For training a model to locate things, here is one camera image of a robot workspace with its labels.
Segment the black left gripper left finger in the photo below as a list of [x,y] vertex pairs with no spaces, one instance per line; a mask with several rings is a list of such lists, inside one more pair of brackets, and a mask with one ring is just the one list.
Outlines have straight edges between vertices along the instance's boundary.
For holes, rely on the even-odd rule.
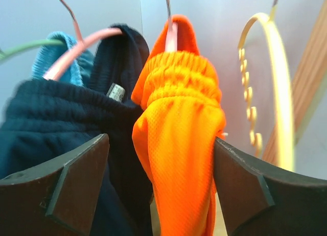
[[1,180],[1,235],[89,235],[109,151],[101,134]]

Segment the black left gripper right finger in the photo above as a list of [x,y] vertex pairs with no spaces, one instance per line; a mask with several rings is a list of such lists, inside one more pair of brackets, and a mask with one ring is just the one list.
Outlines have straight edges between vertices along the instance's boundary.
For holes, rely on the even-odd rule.
[[214,145],[214,180],[228,235],[326,235],[326,180]]

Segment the pink wavy hanger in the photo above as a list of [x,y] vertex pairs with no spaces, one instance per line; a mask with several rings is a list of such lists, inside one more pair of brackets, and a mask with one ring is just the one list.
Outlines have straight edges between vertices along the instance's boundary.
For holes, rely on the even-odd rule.
[[168,31],[166,34],[166,52],[176,52],[178,46],[178,24],[172,21],[170,0],[166,0],[168,12]]

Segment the orange shorts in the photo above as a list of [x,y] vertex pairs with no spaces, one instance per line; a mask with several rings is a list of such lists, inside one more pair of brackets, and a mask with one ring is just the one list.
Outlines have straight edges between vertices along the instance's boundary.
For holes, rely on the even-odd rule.
[[132,101],[143,113],[132,140],[154,191],[162,235],[212,235],[216,218],[213,149],[226,125],[215,68],[200,55],[190,21],[174,15],[178,49],[163,29]]

